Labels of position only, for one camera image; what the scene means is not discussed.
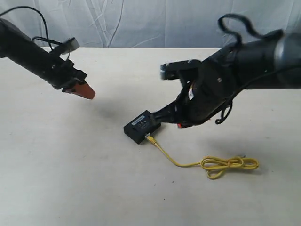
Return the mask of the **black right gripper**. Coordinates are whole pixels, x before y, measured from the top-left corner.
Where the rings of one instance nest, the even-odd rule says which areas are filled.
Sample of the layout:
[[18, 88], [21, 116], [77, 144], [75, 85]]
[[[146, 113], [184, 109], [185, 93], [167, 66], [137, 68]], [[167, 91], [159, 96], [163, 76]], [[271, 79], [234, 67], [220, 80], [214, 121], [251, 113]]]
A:
[[180, 94], [175, 101], [151, 113], [153, 122], [182, 126], [203, 124], [217, 113], [224, 113], [231, 105], [230, 97], [238, 89], [229, 65], [213, 59], [202, 61], [196, 78], [180, 81]]

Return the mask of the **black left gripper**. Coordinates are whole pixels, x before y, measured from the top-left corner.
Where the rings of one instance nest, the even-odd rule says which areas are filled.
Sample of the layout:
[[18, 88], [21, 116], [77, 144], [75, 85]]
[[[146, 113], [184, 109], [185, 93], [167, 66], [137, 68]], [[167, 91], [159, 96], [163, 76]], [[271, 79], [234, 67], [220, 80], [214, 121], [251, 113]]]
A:
[[50, 84], [62, 92], [74, 94], [92, 100], [95, 91], [86, 83], [87, 74], [74, 67], [71, 60], [63, 60], [60, 64], [53, 64], [50, 70]]

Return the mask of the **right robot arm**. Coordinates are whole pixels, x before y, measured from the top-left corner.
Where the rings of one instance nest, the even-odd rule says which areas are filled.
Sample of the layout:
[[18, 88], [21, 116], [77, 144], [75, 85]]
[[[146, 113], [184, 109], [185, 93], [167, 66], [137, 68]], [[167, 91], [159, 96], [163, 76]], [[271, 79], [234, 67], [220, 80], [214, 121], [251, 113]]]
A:
[[216, 114], [216, 124], [229, 116], [234, 98], [245, 89], [300, 89], [301, 37], [273, 35], [245, 44], [229, 44], [205, 60], [163, 64], [163, 80], [179, 80], [177, 98], [152, 114], [156, 122], [191, 127]]

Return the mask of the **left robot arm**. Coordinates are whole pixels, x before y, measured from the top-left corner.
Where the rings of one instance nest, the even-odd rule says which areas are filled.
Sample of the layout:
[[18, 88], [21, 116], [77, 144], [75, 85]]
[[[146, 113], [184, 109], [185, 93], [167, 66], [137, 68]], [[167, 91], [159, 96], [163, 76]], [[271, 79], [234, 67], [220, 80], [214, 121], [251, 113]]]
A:
[[47, 52], [35, 44], [11, 22], [0, 20], [0, 57], [13, 62], [48, 82], [62, 92], [93, 99], [95, 91], [85, 81], [87, 74], [74, 68], [71, 60], [60, 58], [79, 48], [75, 38], [59, 43]]

